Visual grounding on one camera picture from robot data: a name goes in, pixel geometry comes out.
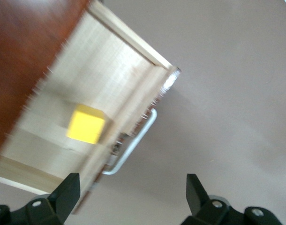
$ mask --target drawer handle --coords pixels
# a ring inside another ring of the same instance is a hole
[[[146,132],[149,130],[149,128],[152,126],[154,121],[157,118],[157,110],[151,109],[151,115],[149,119],[146,121],[140,132],[136,135],[136,137],[131,141],[131,143],[128,145],[124,153],[120,156],[120,158],[117,160],[116,165],[111,170],[103,171],[103,174],[106,175],[113,175],[118,172],[118,170],[122,167],[124,162],[127,160],[129,155],[132,153],[132,151],[135,149],[135,147],[138,145],[138,143],[141,141],[141,139],[144,137]]]

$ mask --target wooden cabinet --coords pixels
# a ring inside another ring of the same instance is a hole
[[[29,96],[0,151],[0,182],[50,193],[80,173],[81,195],[103,168],[117,138],[173,84],[179,69],[98,1],[83,14],[62,51]],[[77,104],[102,110],[98,144],[66,137]]]

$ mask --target yellow block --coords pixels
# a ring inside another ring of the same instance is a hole
[[[77,105],[66,135],[82,142],[96,144],[104,125],[105,117],[101,110]]]

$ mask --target brown wooden surface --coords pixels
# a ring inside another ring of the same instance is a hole
[[[0,147],[88,0],[0,0]]]

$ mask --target silver handle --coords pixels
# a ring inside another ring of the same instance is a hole
[[[111,170],[103,171],[102,172],[103,174],[113,175],[113,174],[118,172],[118,170],[122,167],[122,165],[127,160],[129,155],[132,153],[132,151],[135,149],[135,147],[138,145],[138,143],[144,137],[146,132],[152,126],[152,124],[154,123],[154,121],[157,118],[157,115],[158,115],[157,110],[151,109],[151,115],[150,115],[149,119],[146,121],[145,125],[142,127],[142,129],[136,135],[136,137],[132,140],[132,142],[128,145],[127,149],[124,151],[124,153],[121,155],[121,157],[117,160],[115,167],[113,167]]]

